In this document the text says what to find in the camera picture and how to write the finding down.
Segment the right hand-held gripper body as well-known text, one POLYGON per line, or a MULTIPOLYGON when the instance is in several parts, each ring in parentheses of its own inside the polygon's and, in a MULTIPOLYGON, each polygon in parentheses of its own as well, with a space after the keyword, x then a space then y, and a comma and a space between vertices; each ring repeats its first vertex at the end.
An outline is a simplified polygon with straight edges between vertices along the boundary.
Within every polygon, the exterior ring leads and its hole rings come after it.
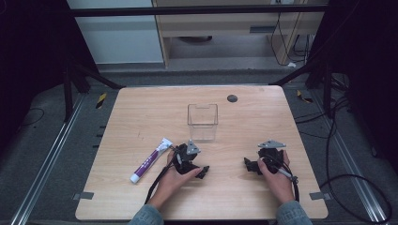
POLYGON ((285 144, 274 140, 268 140, 259 143, 258 147, 260 148, 258 155, 263 159, 268 170, 273 174, 277 173, 283 166, 283 147, 285 147, 285 144))

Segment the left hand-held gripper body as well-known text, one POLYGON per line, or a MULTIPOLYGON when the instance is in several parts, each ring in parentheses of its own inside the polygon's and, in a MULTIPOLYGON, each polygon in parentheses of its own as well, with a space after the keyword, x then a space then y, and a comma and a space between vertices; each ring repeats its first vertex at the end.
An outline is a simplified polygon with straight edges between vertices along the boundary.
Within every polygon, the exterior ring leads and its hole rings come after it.
POLYGON ((196 168, 192 161, 200 153, 200 149, 192 140, 182 143, 174 148, 175 157, 173 164, 180 174, 185 174, 196 168))

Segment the purple and white toothpaste tube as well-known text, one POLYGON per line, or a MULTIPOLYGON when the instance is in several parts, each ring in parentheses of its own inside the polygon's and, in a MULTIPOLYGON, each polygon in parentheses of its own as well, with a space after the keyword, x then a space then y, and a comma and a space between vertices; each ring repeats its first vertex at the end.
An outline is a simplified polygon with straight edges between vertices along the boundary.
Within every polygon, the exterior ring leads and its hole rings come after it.
POLYGON ((156 162, 156 160, 167 150, 173 143, 163 138, 158 147, 146 158, 146 160, 135 170, 135 172, 130 177, 133 184, 136 184, 143 175, 151 168, 151 166, 156 162))

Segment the clear plastic box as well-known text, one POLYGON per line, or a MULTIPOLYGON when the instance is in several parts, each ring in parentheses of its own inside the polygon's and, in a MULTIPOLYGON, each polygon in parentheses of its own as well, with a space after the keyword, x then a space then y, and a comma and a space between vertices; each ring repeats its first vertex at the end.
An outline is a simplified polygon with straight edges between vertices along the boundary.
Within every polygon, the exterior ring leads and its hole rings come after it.
POLYGON ((214 141, 219 124, 218 105, 189 104, 187 124, 192 140, 198 142, 214 141))

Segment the person's left hand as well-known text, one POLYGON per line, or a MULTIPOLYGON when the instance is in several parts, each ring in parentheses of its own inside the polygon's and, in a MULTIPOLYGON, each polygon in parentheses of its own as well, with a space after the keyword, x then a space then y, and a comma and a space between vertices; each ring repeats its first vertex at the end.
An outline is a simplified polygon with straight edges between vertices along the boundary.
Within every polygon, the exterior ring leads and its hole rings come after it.
POLYGON ((189 181, 194 179, 202 168, 196 168, 185 174, 180 174, 175 168, 168 169, 161 178, 155 193, 149 198, 147 204, 152 205, 158 211, 189 181))

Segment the person's right hand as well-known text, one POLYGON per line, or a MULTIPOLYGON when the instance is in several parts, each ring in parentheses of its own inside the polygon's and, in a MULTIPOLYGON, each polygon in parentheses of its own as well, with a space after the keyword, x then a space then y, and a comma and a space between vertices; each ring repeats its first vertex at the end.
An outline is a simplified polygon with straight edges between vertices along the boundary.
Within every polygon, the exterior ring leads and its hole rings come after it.
POLYGON ((295 200, 291 180, 281 173, 271 173, 262 158, 257 160, 258 167, 263 174, 270 192, 280 204, 295 200))

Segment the black metal stand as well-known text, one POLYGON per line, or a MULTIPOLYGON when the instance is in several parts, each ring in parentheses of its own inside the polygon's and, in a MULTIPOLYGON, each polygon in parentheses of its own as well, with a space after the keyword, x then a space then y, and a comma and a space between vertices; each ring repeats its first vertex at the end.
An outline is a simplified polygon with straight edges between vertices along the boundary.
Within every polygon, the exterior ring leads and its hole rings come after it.
POLYGON ((306 73, 309 74, 305 82, 308 88, 313 89, 323 83, 323 109, 327 116, 331 117, 331 65, 327 56, 314 55, 306 65, 276 82, 271 82, 270 85, 283 86, 306 73))
POLYGON ((73 57, 68 56, 65 60, 65 69, 63 71, 64 79, 64 99, 65 99, 65 122, 72 117, 73 114, 73 101, 72 101, 72 89, 74 85, 79 93, 88 93, 91 86, 86 80, 86 76, 93 78, 94 80, 105 84, 112 89, 124 88, 124 85, 112 82, 102 77, 98 72, 84 67, 78 63, 73 57))

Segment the white cabinet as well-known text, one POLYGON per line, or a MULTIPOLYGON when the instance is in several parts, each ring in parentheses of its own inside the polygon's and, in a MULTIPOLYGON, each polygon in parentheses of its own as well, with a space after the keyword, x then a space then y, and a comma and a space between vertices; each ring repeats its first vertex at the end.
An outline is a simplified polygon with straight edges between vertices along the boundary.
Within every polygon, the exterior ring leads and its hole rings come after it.
MULTIPOLYGON (((71 9, 151 8, 151 0, 67 0, 71 9)), ((154 16, 77 17, 97 65, 162 63, 154 16)))

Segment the grey table bracket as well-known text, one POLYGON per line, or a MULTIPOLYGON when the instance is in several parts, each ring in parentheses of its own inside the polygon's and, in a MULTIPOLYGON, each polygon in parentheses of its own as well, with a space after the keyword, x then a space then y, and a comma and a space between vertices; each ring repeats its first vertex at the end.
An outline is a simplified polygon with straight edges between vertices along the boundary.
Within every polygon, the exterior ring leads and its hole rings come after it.
POLYGON ((315 201, 315 200, 325 200, 329 201, 332 199, 332 196, 329 193, 323 193, 321 191, 319 192, 312 192, 310 193, 310 198, 315 201))
POLYGON ((72 196, 72 199, 74 201, 79 201, 81 199, 84 200, 91 200, 94 197, 94 193, 93 192, 79 192, 79 193, 74 193, 72 196))

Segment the aluminium floor rail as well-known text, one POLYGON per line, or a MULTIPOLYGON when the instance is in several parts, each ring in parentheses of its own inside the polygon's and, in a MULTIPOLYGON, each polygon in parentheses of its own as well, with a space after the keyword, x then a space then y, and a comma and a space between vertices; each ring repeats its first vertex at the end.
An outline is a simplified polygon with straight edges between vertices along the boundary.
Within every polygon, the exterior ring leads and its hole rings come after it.
POLYGON ((329 129, 326 144, 326 181, 325 185, 329 189, 329 194, 334 201, 343 208, 351 217, 368 223, 371 225, 390 225, 391 205, 388 204, 388 212, 385 212, 375 194, 375 184, 364 177, 359 165, 349 153, 348 148, 344 142, 341 133, 338 131, 337 123, 335 121, 336 109, 346 103, 345 98, 340 98, 336 101, 336 105, 331 107, 331 117, 328 117, 323 109, 322 96, 315 92, 313 93, 314 104, 319 109, 323 122, 329 129), (335 150, 340 160, 343 163, 345 173, 331 176, 329 168, 331 166, 329 161, 330 150, 335 150), (336 190, 333 188, 332 182, 340 179, 349 179, 352 183, 360 202, 366 212, 366 217, 362 217, 356 213, 354 209, 349 209, 342 200, 338 197, 336 190))
POLYGON ((48 178, 53 170, 53 167, 62 152, 64 145, 72 131, 76 119, 81 111, 83 103, 86 99, 86 94, 78 94, 76 101, 72 106, 72 113, 69 119, 63 123, 58 132, 55 141, 49 150, 48 155, 44 159, 31 187, 27 191, 18 210, 15 212, 9 225, 25 225, 29 219, 42 190, 44 189, 48 178))

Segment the black horizontal frame bar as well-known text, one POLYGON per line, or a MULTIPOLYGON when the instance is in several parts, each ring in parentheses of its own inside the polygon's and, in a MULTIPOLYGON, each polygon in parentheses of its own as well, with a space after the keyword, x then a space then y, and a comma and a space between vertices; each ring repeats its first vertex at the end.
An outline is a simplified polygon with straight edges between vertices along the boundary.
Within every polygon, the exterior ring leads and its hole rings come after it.
POLYGON ((152 16, 233 13, 323 12, 328 4, 315 5, 250 5, 250 6, 192 6, 192 7, 125 7, 70 9, 74 17, 152 16))

